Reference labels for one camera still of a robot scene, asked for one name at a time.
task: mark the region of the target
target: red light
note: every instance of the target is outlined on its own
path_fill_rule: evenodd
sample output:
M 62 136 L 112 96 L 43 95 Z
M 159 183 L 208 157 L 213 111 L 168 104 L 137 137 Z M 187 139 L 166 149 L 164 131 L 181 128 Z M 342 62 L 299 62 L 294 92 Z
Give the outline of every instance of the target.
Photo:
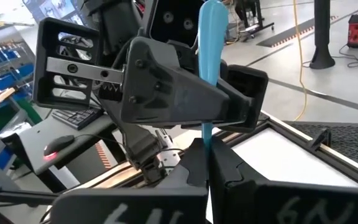
M 57 152 L 53 152 L 53 153 L 51 153 L 51 154 L 49 154 L 49 155 L 47 155 L 47 156 L 44 156 L 44 158 L 46 158 L 46 159 L 53 159 L 54 157 L 56 157 L 56 154 L 57 154 Z

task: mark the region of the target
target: yellow cable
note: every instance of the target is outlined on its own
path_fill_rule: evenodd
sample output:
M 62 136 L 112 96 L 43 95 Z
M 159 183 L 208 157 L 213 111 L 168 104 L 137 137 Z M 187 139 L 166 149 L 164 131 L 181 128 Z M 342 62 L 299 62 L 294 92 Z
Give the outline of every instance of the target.
M 298 121 L 303 114 L 306 111 L 306 107 L 308 105 L 308 92 L 306 90 L 305 85 L 303 84 L 302 78 L 303 78 L 303 52 L 302 52 L 302 43 L 301 43 L 301 37 L 300 37 L 300 31 L 298 26 L 298 11 L 296 9 L 296 0 L 293 0 L 293 15 L 295 20 L 295 30 L 296 30 L 296 38 L 298 39 L 298 46 L 299 46 L 299 56 L 300 56 L 300 74 L 299 74 L 299 83 L 302 86 L 303 94 L 305 95 L 305 101 L 303 103 L 303 109 L 301 113 L 295 118 L 295 121 Z

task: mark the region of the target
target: keyboard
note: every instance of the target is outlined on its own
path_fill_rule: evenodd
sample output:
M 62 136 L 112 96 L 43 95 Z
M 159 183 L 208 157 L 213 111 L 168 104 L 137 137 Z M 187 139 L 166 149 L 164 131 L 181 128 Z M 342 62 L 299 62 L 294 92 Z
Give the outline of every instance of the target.
M 84 111 L 55 110 L 52 117 L 79 131 L 103 115 L 103 110 L 90 108 Z

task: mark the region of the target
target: blue plastic handle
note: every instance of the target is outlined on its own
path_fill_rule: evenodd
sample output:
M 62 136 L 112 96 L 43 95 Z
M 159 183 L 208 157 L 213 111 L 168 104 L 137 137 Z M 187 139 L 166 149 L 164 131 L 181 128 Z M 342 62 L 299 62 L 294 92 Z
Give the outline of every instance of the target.
M 218 0 L 206 1 L 198 18 L 198 68 L 200 77 L 216 86 L 218 82 L 224 33 L 229 23 L 228 11 Z M 209 149 L 212 138 L 212 123 L 202 124 L 202 137 Z

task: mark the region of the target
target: computer mouse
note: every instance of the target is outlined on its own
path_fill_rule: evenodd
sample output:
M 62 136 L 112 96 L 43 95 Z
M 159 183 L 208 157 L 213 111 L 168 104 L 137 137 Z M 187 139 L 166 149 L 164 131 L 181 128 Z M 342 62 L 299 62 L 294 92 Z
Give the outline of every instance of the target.
M 44 156 L 52 156 L 67 146 L 71 145 L 75 140 L 74 135 L 62 136 L 51 141 L 44 149 Z

